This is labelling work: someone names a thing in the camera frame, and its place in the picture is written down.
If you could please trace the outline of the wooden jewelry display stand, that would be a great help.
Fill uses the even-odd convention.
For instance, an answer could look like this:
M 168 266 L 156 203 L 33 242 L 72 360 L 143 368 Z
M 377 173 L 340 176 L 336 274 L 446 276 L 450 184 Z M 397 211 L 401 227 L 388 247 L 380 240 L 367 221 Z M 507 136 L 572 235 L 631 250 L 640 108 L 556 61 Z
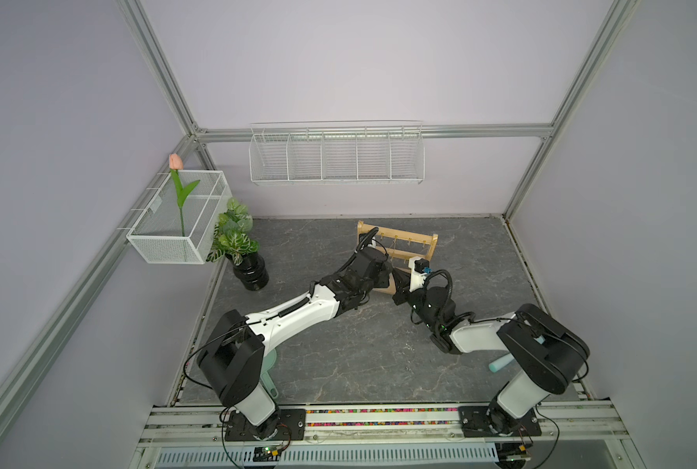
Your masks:
M 376 291 L 393 295 L 396 293 L 396 286 L 410 281 L 410 274 L 413 270 L 413 259 L 423 258 L 432 261 L 438 243 L 438 234 L 419 234 L 403 230 L 379 227 L 359 221 L 356 227 L 356 238 L 359 240 L 363 235 L 377 228 L 377 234 L 371 244 L 379 250 L 385 248 L 389 254 L 392 272 L 389 275 L 389 285 L 376 288 Z

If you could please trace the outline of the green dustpan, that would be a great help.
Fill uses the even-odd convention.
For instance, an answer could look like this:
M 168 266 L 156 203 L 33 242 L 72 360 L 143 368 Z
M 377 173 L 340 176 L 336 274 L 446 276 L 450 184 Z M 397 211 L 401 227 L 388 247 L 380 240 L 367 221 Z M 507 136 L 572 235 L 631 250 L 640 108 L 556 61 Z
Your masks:
M 260 381 L 273 400 L 276 400 L 279 397 L 279 392 L 272 377 L 270 376 L 270 371 L 275 367 L 276 362 L 277 351 L 273 350 L 263 357 L 262 370 L 260 371 Z

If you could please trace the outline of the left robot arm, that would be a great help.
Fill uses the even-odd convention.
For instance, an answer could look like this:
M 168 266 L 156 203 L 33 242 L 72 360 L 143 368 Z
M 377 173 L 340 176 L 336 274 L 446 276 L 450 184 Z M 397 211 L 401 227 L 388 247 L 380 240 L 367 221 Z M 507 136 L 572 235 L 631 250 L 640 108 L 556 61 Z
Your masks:
M 260 432 L 279 423 L 279 408 L 260 379 L 265 356 L 301 332 L 357 309 L 377 287 L 389 284 L 389 256 L 375 248 L 356 250 L 338 271 L 276 307 L 246 316 L 225 313 L 197 366 L 225 408 L 234 408 Z

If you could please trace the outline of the white mesh wall basket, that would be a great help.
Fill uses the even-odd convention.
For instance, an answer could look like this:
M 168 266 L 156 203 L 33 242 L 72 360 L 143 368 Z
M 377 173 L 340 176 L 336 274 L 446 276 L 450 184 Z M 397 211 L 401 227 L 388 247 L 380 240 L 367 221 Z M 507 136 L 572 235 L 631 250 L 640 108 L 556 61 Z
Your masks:
M 213 243 L 213 229 L 231 198 L 221 171 L 182 170 L 180 177 L 185 185 L 200 180 L 184 204 L 186 236 L 181 235 L 176 190 L 170 174 L 152 188 L 149 203 L 125 235 L 149 264 L 205 264 Z

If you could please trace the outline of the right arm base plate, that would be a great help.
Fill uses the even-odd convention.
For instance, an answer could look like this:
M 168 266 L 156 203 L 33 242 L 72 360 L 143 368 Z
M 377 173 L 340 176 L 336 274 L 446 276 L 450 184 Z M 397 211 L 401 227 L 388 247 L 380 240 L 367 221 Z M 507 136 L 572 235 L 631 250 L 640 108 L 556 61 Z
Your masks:
M 500 408 L 489 406 L 460 406 L 458 412 L 466 438 L 542 435 L 534 410 L 520 418 L 512 417 Z

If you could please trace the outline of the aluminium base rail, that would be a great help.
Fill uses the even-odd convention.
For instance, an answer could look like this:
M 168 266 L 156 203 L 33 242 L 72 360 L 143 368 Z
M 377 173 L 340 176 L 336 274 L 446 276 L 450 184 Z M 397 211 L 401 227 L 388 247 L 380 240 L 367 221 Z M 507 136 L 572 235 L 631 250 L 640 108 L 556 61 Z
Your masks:
M 471 404 L 282 406 L 276 440 L 294 445 L 458 443 L 479 423 Z M 245 430 L 235 428 L 217 406 L 156 408 L 142 430 L 139 447 L 211 447 L 223 436 L 244 445 Z M 628 440 L 624 422 L 608 401 L 543 402 L 522 418 L 506 442 Z

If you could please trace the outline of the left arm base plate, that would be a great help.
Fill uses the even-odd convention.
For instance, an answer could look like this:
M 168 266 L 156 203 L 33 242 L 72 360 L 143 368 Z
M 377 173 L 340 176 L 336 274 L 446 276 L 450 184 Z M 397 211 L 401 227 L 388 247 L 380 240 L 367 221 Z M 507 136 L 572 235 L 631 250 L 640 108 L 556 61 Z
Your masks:
M 306 430 L 304 408 L 279 408 L 260 425 L 252 424 L 242 412 L 234 410 L 226 422 L 225 441 L 302 441 Z

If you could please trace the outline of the pink artificial tulip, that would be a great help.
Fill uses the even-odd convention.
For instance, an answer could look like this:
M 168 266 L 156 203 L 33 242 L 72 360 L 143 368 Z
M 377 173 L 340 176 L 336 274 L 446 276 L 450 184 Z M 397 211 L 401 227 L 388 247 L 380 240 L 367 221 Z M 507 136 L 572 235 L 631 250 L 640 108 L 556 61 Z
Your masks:
M 200 180 L 192 181 L 187 185 L 182 182 L 180 172 L 184 169 L 184 166 L 183 161 L 178 154 L 171 154 L 168 157 L 168 168 L 170 168 L 170 177 L 172 178 L 172 183 L 174 183 L 174 189 L 176 190 L 176 204 L 180 220 L 181 235 L 186 236 L 186 226 L 183 212 L 184 204 L 186 203 L 188 197 L 199 186 Z

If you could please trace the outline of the green artificial potted plant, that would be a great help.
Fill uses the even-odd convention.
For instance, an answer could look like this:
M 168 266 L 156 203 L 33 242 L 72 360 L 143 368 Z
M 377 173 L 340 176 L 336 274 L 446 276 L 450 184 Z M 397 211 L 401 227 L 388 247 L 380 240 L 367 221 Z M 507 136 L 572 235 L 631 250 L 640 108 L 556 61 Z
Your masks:
M 215 263 L 221 257 L 227 257 L 234 266 L 241 266 L 246 256 L 260 250 L 260 244 L 250 237 L 253 226 L 249 207 L 231 197 L 213 229 L 213 243 L 206 261 Z

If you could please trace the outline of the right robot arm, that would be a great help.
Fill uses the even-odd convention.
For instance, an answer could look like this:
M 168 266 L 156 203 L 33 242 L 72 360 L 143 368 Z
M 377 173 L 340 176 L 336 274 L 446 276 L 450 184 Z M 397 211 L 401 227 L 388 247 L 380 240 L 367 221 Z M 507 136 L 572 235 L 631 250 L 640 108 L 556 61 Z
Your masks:
M 504 351 L 520 366 L 484 414 L 493 434 L 512 432 L 534 406 L 563 394 L 588 365 L 588 345 L 534 304 L 523 304 L 508 316 L 475 320 L 472 313 L 455 313 L 448 287 L 399 287 L 393 301 L 410 306 L 411 317 L 428 328 L 443 353 Z

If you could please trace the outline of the black ribbed vase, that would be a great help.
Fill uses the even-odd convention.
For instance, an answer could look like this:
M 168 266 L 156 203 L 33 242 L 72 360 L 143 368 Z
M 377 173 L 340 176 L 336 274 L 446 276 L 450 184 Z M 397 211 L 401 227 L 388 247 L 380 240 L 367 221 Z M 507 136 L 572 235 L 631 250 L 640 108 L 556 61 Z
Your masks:
M 266 263 L 258 253 L 247 254 L 242 262 L 233 266 L 233 273 L 248 291 L 259 291 L 269 283 Z

